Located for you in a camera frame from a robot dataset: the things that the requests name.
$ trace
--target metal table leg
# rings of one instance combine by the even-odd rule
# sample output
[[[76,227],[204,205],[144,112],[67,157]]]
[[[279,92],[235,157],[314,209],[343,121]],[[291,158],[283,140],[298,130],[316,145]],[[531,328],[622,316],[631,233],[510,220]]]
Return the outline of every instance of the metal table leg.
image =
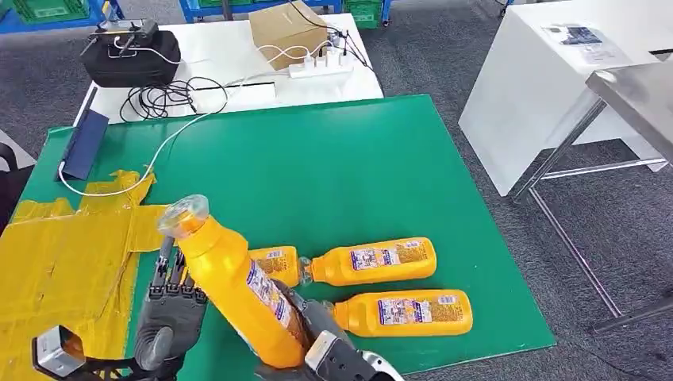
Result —
[[[390,5],[393,0],[383,0],[383,5],[381,9],[381,23],[383,26],[388,26],[390,24]]]
[[[669,310],[673,310],[673,297],[666,297],[656,303],[650,304],[626,315],[614,317],[606,320],[603,323],[594,325],[594,332],[603,333],[609,329],[621,327],[623,325],[635,323],[636,321],[649,318],[654,315],[662,314]]]
[[[665,159],[646,159],[646,160],[630,160],[622,163],[615,164],[605,164],[594,167],[585,167],[585,168],[576,168],[566,171],[557,171],[550,172],[554,164],[558,162],[559,158],[567,151],[568,148],[577,140],[577,138],[582,135],[589,125],[594,121],[594,119],[606,108],[606,103],[601,99],[598,99],[594,104],[589,108],[589,110],[584,114],[582,119],[573,127],[572,131],[563,139],[559,147],[554,149],[552,154],[540,165],[539,168],[533,173],[533,175],[525,182],[523,187],[517,191],[513,196],[513,200],[516,203],[519,203],[521,199],[525,196],[526,193],[530,193],[533,197],[533,201],[540,207],[542,213],[547,218],[549,223],[552,225],[556,234],[559,236],[563,245],[566,249],[572,254],[575,262],[579,265],[584,272],[584,275],[589,279],[591,285],[594,287],[601,300],[606,304],[608,310],[613,315],[613,318],[606,320],[602,323],[594,325],[594,332],[603,333],[609,329],[617,328],[623,325],[628,325],[636,321],[649,318],[651,316],[673,310],[673,294],[669,294],[663,300],[653,303],[649,306],[640,308],[631,313],[623,314],[615,302],[612,300],[610,295],[607,293],[606,289],[603,287],[601,282],[598,280],[598,277],[591,270],[591,267],[584,259],[579,250],[575,247],[575,244],[572,242],[570,237],[567,235],[563,226],[556,219],[556,216],[547,206],[547,203],[542,199],[535,185],[542,179],[556,179],[561,177],[573,176],[573,175],[582,175],[585,173],[593,173],[599,171],[609,171],[613,169],[620,169],[626,167],[635,167],[640,165],[649,165],[666,162]]]
[[[540,207],[540,209],[542,209],[542,213],[544,213],[544,216],[549,220],[549,223],[552,224],[552,227],[556,231],[556,234],[559,235],[563,245],[565,245],[570,254],[572,254],[572,257],[575,258],[575,262],[577,262],[579,267],[582,269],[582,272],[584,272],[584,275],[586,275],[586,277],[589,279],[591,285],[594,286],[594,289],[596,292],[598,292],[598,296],[600,296],[603,302],[606,304],[608,310],[610,310],[610,313],[614,317],[619,318],[621,316],[621,311],[619,308],[617,308],[617,305],[614,303],[606,289],[603,288],[603,285],[596,277],[596,274],[594,274],[594,272],[591,270],[591,267],[589,267],[589,264],[586,262],[579,250],[575,247],[575,244],[573,244],[565,230],[563,230],[563,226],[561,226],[559,220],[556,219],[552,211],[549,209],[547,203],[544,202],[542,196],[537,193],[535,187],[530,188],[530,194],[532,195],[533,200],[535,200],[535,203]]]
[[[110,5],[114,6],[114,12],[117,15],[118,20],[124,20],[124,13],[121,11],[119,2],[117,0],[111,0]]]
[[[191,12],[190,4],[188,0],[180,0],[180,8],[183,9],[183,15],[185,16],[185,21],[189,24],[194,23],[194,15]]]
[[[537,171],[525,182],[523,187],[517,191],[517,193],[512,197],[515,203],[521,202],[521,199],[524,197],[526,192],[537,184],[538,181],[542,179],[542,176],[546,175],[549,170],[552,169],[554,164],[561,158],[561,156],[571,147],[571,145],[577,140],[577,138],[582,135],[589,125],[596,119],[598,115],[606,108],[606,103],[602,99],[596,100],[591,108],[584,114],[582,119],[573,127],[572,131],[563,139],[561,144],[554,149],[551,155],[537,168]]]
[[[222,16],[225,17],[225,21],[233,20],[231,8],[229,8],[229,0],[222,0]]]

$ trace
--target plastic bottle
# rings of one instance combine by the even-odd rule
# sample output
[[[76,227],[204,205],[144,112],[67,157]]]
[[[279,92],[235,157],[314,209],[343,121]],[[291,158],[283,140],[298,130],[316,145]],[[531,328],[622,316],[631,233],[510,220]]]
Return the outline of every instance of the plastic bottle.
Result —
[[[332,305],[334,320],[362,337],[453,336],[472,328],[472,309],[460,290],[359,294]]]
[[[158,228],[176,239],[194,281],[264,363],[303,364],[306,339],[297,311],[250,258],[248,242],[209,215],[206,197],[169,206]]]
[[[333,248],[318,258],[299,261],[302,283],[333,286],[425,278],[437,267],[433,244],[423,237]]]
[[[299,258],[294,246],[258,248],[248,253],[270,278],[279,280],[288,287],[299,284]]]

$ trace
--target plug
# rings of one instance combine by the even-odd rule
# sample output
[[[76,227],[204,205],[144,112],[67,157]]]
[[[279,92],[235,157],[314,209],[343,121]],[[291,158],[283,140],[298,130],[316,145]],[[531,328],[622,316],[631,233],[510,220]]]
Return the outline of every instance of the plug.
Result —
[[[353,54],[344,50],[344,54],[339,55],[339,65],[342,67],[351,66],[353,64]]]
[[[327,67],[339,67],[339,51],[337,48],[327,48]]]
[[[318,57],[316,58],[316,69],[324,69],[327,67],[327,57]]]
[[[315,69],[315,60],[312,56],[304,57],[304,69],[311,71]]]

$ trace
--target bottle label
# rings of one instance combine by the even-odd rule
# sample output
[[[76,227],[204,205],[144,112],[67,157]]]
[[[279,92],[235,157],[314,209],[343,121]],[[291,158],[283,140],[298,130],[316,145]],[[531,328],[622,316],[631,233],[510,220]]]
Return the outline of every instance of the bottle label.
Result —
[[[461,321],[463,307],[455,295],[439,298],[379,299],[379,322],[382,325]]]
[[[257,295],[265,306],[269,307],[275,318],[283,328],[290,324],[292,305],[285,299],[285,295],[275,286],[267,273],[257,265],[254,260],[250,261],[250,272],[246,283],[250,290]]]
[[[257,264],[269,275],[275,272],[285,271],[288,268],[287,259],[283,250],[273,250],[268,252],[264,258],[257,260]]]
[[[353,270],[394,266],[425,260],[428,253],[420,241],[403,241],[388,248],[358,248],[351,250]]]

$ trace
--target white desk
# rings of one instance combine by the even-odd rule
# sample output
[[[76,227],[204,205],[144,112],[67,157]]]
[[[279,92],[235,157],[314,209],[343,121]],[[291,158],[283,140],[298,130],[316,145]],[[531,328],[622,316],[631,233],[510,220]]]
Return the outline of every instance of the white desk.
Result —
[[[351,14],[330,14],[322,18],[339,29],[347,29],[369,63],[369,57]],[[160,29],[172,31],[179,42],[184,62],[175,73],[175,79],[188,80],[193,76],[201,76],[225,84],[250,75],[273,71],[262,54],[256,51],[248,21],[164,25]],[[241,102],[240,99],[243,97],[237,96],[237,103],[227,105],[223,112],[383,97],[374,73],[356,60],[353,72],[346,75],[307,79],[289,79],[287,75],[278,75],[252,80],[251,83],[270,81],[275,83],[275,99]],[[195,84],[204,87],[213,86],[207,82]],[[92,83],[87,98],[94,87],[97,86]],[[119,109],[126,100],[128,92],[128,88],[99,87],[91,109],[109,117],[110,123],[122,122],[119,118]],[[212,104],[214,107],[208,111],[219,108],[223,100],[220,91],[213,90],[212,94],[208,106]],[[170,116],[192,113],[193,111],[186,106],[169,108]],[[140,120],[133,112],[125,112],[124,115],[130,121]]]
[[[659,62],[650,51],[673,48],[671,15],[671,0],[571,0],[507,10],[459,121],[500,195],[594,104],[596,95],[585,85],[591,72]],[[625,59],[588,64],[542,29],[567,23],[600,30]],[[609,106],[575,144],[616,138],[641,158],[660,157]]]

